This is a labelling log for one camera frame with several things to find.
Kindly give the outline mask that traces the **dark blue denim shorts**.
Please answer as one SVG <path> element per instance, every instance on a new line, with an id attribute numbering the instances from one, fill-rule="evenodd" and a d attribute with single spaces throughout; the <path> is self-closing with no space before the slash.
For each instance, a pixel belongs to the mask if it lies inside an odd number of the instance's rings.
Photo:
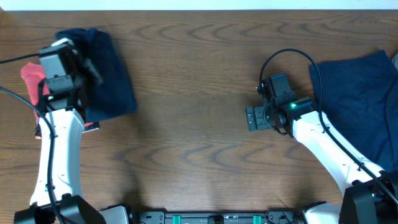
<path id="1" fill-rule="evenodd" d="M 55 34 L 58 40 L 73 41 L 84 58 L 92 61 L 102 83 L 88 91 L 87 122 L 97 122 L 133 113 L 138 109 L 131 79 L 107 32 L 95 28 L 74 28 Z"/>

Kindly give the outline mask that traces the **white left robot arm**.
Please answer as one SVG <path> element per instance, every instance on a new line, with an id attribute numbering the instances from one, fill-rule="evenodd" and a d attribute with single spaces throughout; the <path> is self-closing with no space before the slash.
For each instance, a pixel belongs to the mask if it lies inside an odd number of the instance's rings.
<path id="1" fill-rule="evenodd" d="M 42 143 L 29 208 L 16 212 L 14 223 L 130 223 L 124 205 L 97 210 L 83 198 L 80 143 L 85 122 L 81 96 L 88 74 L 86 65 L 49 58 L 21 69 Z"/>

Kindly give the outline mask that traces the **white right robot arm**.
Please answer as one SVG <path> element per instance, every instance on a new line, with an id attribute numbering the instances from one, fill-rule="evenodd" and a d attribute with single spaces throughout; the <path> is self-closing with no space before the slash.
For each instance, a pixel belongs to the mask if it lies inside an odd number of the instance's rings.
<path id="1" fill-rule="evenodd" d="M 397 223 L 397 172 L 386 172 L 346 140 L 311 98 L 298 99 L 287 75 L 261 80 L 263 104 L 247 108 L 248 129 L 272 129 L 303 144 L 336 182 L 341 205 L 317 202 L 286 223 Z"/>

